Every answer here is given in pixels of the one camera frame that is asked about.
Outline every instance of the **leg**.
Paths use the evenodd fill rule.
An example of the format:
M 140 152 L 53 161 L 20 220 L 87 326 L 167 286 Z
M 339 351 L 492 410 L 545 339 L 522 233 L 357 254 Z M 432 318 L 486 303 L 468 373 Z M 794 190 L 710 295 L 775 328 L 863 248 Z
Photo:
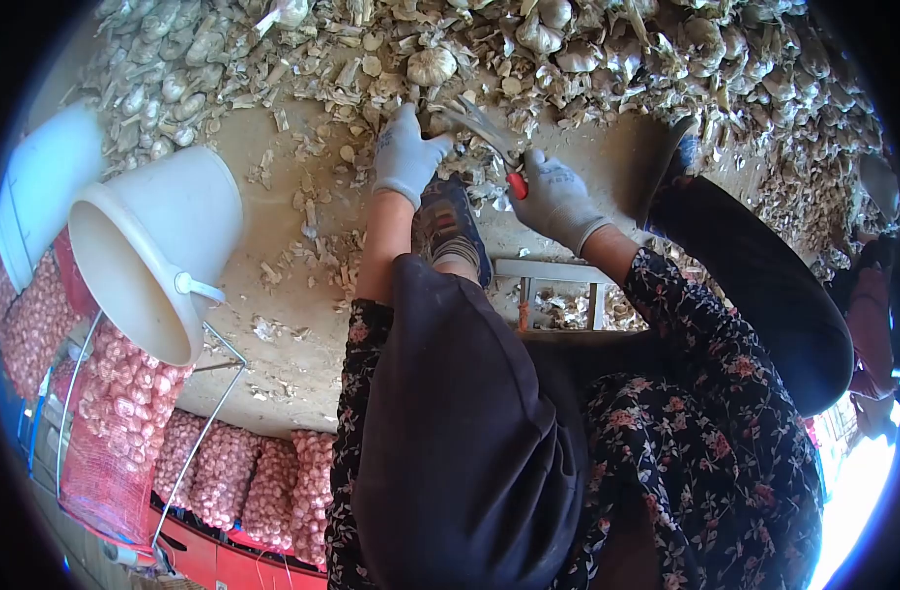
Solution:
M 853 343 L 829 295 L 777 234 L 711 181 L 656 195 L 650 225 L 702 262 L 761 342 L 797 405 L 826 410 L 853 374 Z
M 427 209 L 424 201 L 425 218 Z M 580 514 L 580 412 L 546 394 L 473 280 L 479 262 L 450 242 L 458 235 L 442 237 L 464 259 L 438 255 L 444 272 L 411 254 L 393 262 L 394 323 L 351 499 L 362 553 L 385 587 L 541 587 L 565 560 Z

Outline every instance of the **striped sock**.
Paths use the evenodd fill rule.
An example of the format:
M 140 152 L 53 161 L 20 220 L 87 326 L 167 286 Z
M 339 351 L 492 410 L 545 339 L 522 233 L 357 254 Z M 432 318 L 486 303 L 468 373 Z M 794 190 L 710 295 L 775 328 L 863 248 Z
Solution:
M 479 272 L 479 253 L 466 236 L 458 235 L 436 247 L 433 252 L 434 266 L 442 263 L 466 262 Z

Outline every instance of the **scissors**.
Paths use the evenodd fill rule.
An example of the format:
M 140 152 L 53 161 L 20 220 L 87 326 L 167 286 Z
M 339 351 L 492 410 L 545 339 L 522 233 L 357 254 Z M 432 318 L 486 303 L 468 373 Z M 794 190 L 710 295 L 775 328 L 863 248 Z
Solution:
M 469 116 L 461 115 L 451 109 L 445 109 L 440 112 L 441 115 L 450 119 L 454 123 L 466 126 L 470 131 L 486 140 L 486 143 L 492 146 L 494 150 L 499 152 L 505 164 L 505 181 L 508 182 L 512 189 L 512 195 L 519 201 L 528 196 L 528 183 L 525 178 L 519 174 L 519 168 L 524 164 L 523 157 L 512 156 L 512 144 L 508 137 L 499 130 L 496 125 L 490 122 L 489 117 L 483 114 L 472 102 L 468 101 L 462 95 L 457 96 L 459 102 L 466 108 Z

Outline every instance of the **scissor blade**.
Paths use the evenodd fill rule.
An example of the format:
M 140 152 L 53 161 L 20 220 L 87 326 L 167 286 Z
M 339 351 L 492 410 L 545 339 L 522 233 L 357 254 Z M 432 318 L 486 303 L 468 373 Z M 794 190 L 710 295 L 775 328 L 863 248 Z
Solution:
M 508 139 L 499 132 L 499 129 L 495 125 L 490 124 L 489 126 L 486 126 L 479 121 L 470 119 L 469 117 L 461 115 L 458 112 L 452 111 L 450 109 L 444 109 L 440 112 L 440 115 L 446 117 L 447 119 L 450 119 L 454 123 L 466 126 L 467 129 L 486 140 L 487 144 L 489 144 L 493 149 L 499 152 L 499 155 L 502 156 L 503 161 L 506 164 L 512 166 L 513 168 L 519 167 L 519 161 L 512 158 L 512 156 L 509 154 L 511 144 L 509 143 Z

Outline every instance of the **gloved hand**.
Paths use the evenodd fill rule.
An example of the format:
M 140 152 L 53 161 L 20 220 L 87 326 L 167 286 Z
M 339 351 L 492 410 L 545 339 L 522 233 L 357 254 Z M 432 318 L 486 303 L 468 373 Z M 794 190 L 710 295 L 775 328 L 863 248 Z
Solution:
M 525 152 L 524 175 L 527 198 L 510 199 L 515 216 L 580 257 L 590 234 L 610 223 L 590 200 L 584 181 L 558 158 L 545 159 L 540 149 Z
M 401 106 L 391 115 L 378 137 L 374 154 L 377 179 L 372 194 L 381 189 L 400 193 L 417 210 L 420 194 L 452 149 L 453 136 L 449 134 L 426 141 L 422 139 L 414 105 Z

